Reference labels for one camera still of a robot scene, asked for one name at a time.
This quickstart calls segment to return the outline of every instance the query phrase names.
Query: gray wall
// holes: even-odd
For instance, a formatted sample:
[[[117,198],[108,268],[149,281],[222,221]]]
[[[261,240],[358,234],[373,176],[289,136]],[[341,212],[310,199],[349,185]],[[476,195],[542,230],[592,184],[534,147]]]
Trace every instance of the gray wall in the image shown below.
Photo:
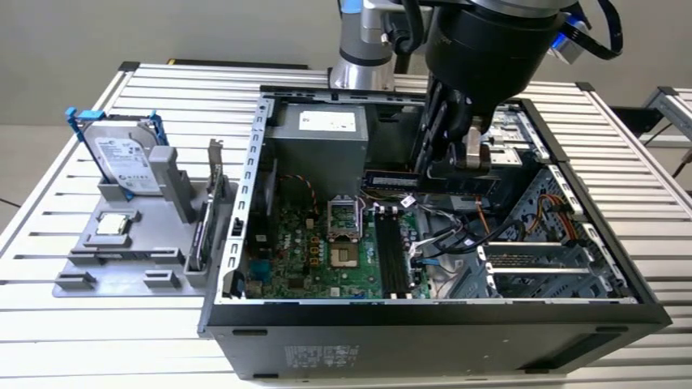
[[[688,150],[688,148],[649,147],[650,154],[669,174],[672,174],[674,169],[678,167],[682,156]],[[676,178],[676,181],[682,189],[692,190],[692,166],[685,166],[682,172]]]
[[[90,106],[122,60],[334,63],[336,0],[0,0],[0,123],[56,124]],[[581,1],[604,38],[593,0]],[[626,53],[574,66],[548,58],[537,79],[590,81],[616,104],[656,85],[692,85],[689,0],[614,1]]]

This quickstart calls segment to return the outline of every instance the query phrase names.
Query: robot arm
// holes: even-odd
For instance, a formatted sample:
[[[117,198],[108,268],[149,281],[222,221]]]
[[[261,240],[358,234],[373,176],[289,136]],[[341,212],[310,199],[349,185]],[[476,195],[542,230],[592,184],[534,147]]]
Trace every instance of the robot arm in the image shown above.
[[[602,59],[621,51],[620,17],[609,0],[598,0],[598,4],[609,22],[612,49],[588,36],[577,0],[341,1],[354,5],[360,25],[356,31],[341,29],[341,60],[329,78],[333,88],[390,90],[393,73],[386,62],[392,51],[412,53],[429,25],[425,59],[430,81],[412,152],[414,171],[428,178],[486,173],[489,150],[481,136],[494,108],[526,88],[548,52],[572,62],[584,49]],[[354,65],[374,62],[357,57],[373,51],[381,58],[377,76],[361,76],[374,68]]]

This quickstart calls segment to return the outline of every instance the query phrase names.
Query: white sticker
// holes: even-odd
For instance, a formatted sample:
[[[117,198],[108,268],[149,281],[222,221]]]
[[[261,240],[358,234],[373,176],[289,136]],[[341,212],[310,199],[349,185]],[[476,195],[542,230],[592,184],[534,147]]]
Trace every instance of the white sticker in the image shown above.
[[[408,208],[413,205],[414,203],[414,197],[409,194],[404,200],[401,200],[401,205],[404,208]]]
[[[374,177],[372,185],[380,186],[417,186],[418,182],[410,178]]]
[[[149,161],[137,142],[122,138],[96,138],[96,147],[122,188],[136,195],[161,193]]]
[[[356,132],[353,112],[302,111],[298,130]]]

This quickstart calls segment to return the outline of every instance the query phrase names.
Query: hard drive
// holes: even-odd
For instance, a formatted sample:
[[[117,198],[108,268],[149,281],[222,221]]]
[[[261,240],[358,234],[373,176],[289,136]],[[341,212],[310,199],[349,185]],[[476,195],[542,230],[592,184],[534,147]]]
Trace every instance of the hard drive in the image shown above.
[[[154,146],[168,145],[161,118],[154,113],[149,117],[122,117],[82,111],[78,116],[68,113],[68,123],[105,182],[117,183],[132,195],[160,195],[148,158]]]

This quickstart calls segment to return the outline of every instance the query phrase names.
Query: hard drive label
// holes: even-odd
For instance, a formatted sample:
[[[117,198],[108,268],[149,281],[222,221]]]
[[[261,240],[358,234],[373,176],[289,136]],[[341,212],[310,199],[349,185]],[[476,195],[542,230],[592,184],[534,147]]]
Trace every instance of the hard drive label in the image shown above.
[[[136,195],[158,194],[158,184],[141,145],[132,139],[96,138],[96,147],[117,184]]]

